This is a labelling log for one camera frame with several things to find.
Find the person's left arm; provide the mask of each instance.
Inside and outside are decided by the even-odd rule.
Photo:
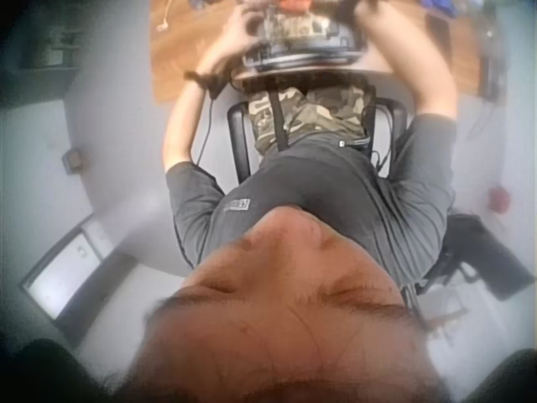
[[[257,36],[248,31],[252,24],[263,19],[259,4],[246,3],[236,6],[222,35],[201,58],[196,73],[201,76],[221,74],[227,64],[242,56],[259,42]],[[168,172],[180,162],[191,162],[190,150],[205,100],[206,90],[194,81],[187,81],[174,109],[169,116],[164,136],[162,159],[164,170]]]

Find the skin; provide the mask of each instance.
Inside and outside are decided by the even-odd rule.
[[[247,27],[261,7],[237,7],[198,73],[217,74],[258,43]],[[387,3],[360,2],[356,15],[414,93],[417,114],[454,118],[455,85],[435,46]],[[191,161],[204,98],[195,82],[185,85],[164,139],[165,170]],[[131,380],[226,401],[308,379],[374,380],[379,393],[397,395],[436,376],[425,335],[367,251],[299,208],[278,207],[213,252],[154,313]]]

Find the forearm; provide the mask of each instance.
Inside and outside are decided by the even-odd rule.
[[[414,94],[417,113],[456,117],[456,86],[430,39],[389,3],[361,1],[357,23]]]
[[[217,60],[209,54],[205,57],[196,72],[200,75],[217,74],[222,69],[224,60]],[[164,170],[172,166],[192,161],[191,149],[200,115],[205,101],[206,90],[194,81],[187,81],[169,116],[168,126],[164,136],[162,158]]]

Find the nose tip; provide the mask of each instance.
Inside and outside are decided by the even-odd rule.
[[[277,207],[252,228],[252,235],[316,247],[322,244],[324,232],[317,218],[298,207]]]

